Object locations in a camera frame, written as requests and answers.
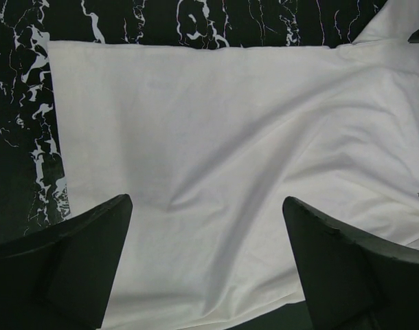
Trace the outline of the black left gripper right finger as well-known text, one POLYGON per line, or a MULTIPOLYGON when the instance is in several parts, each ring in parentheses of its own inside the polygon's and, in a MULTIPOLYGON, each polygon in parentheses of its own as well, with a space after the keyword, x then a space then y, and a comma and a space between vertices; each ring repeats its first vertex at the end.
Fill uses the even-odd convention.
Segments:
POLYGON ((294 197, 282 213, 314 329, 419 329, 419 250, 294 197))

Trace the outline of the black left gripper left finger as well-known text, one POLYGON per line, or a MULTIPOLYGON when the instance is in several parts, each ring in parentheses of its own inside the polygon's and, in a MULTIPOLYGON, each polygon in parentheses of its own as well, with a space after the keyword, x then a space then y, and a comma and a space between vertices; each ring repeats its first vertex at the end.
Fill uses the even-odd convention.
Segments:
POLYGON ((118 195, 0 244, 0 329, 100 329, 132 209, 118 195))

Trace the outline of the white t-shirt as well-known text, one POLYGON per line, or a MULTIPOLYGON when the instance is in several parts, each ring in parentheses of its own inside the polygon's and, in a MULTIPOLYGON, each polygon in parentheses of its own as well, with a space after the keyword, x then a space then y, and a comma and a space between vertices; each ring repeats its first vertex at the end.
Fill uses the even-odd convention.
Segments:
POLYGON ((72 215, 133 201, 103 328, 301 301, 288 196, 419 250, 418 28, 419 1, 388 1, 334 49, 49 42, 72 215))

